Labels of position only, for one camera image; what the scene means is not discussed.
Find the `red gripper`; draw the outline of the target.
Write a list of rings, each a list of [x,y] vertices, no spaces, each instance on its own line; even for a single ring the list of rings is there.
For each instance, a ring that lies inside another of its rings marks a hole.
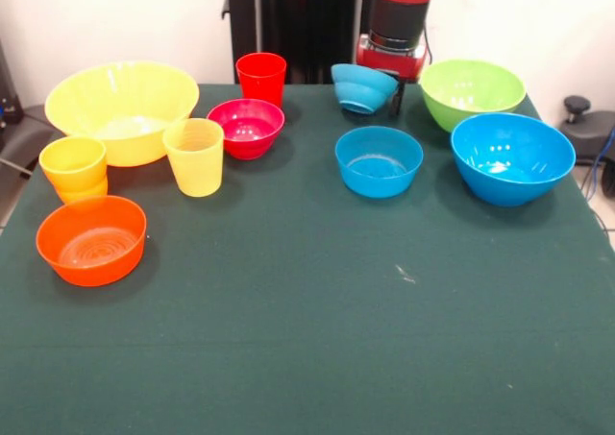
[[[420,41],[418,46],[407,53],[385,51],[372,44],[367,34],[359,36],[357,43],[357,64],[385,72],[397,77],[397,87],[391,98],[389,115],[398,116],[406,88],[406,79],[417,79],[428,57],[427,46]]]

